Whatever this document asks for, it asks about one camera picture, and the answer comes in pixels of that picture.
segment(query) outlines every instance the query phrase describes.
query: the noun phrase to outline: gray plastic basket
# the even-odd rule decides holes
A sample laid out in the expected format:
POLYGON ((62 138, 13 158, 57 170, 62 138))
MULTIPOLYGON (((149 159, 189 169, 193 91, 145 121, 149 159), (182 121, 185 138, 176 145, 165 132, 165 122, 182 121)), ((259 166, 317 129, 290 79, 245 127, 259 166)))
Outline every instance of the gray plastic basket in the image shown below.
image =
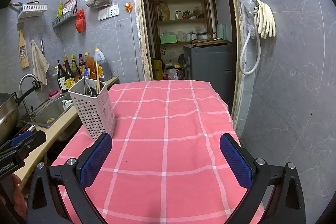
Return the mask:
MULTIPOLYGON (((96 97, 84 94, 84 79, 79 80, 69 89, 69 93, 77 113, 85 126, 87 133, 92 140, 98 139, 102 133, 108 133, 113 136, 116 125, 116 117, 112 110, 110 97, 107 91, 107 85, 100 82, 101 88, 96 97)), ((96 88, 96 80, 85 79, 86 83, 96 88)))

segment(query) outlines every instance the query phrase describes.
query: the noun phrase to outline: wooden grater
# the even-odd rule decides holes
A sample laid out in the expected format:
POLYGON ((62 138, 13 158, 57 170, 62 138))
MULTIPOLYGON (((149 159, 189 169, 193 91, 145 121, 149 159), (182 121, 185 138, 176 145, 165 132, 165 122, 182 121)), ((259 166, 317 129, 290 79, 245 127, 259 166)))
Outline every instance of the wooden grater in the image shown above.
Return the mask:
POLYGON ((27 47, 26 47, 26 41, 23 38, 23 29, 21 28, 19 30, 19 57, 20 57, 20 63, 21 68, 27 68, 29 67, 29 61, 28 61, 28 55, 27 55, 27 47))

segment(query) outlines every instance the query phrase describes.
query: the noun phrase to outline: rubber gloves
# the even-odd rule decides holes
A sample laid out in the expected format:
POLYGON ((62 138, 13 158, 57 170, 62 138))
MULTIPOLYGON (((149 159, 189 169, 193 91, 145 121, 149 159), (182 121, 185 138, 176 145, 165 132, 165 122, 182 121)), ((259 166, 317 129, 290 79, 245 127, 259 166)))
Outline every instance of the rubber gloves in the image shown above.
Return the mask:
POLYGON ((257 2, 259 4, 257 26, 260 37, 266 39, 267 34, 269 37, 272 37, 272 35, 275 37, 276 27, 271 8, 260 0, 257 0, 257 2))

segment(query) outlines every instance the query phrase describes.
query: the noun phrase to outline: checkered tablecloth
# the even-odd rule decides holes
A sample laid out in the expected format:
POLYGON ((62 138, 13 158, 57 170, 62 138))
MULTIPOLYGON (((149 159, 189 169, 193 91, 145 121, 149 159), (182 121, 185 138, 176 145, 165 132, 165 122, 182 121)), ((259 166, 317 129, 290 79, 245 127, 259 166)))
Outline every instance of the checkered tablecloth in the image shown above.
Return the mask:
MULTIPOLYGON (((109 91, 117 118, 112 150, 90 199, 108 223, 223 224, 246 189, 219 148, 238 138, 227 105, 207 82, 165 80, 118 84, 109 91)), ((53 165, 93 144, 84 127, 53 165)), ((81 223, 63 186, 74 223, 81 223)), ((252 223, 262 215, 258 210, 252 223)))

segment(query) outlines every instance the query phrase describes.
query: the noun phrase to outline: towel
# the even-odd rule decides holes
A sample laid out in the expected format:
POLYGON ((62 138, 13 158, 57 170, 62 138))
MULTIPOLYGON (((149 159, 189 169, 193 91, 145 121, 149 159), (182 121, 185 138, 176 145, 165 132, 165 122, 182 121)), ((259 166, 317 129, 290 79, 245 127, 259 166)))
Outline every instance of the towel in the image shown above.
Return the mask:
POLYGON ((33 73, 43 85, 47 85, 48 81, 45 74, 49 68, 49 63, 33 39, 31 40, 31 57, 33 60, 33 73))

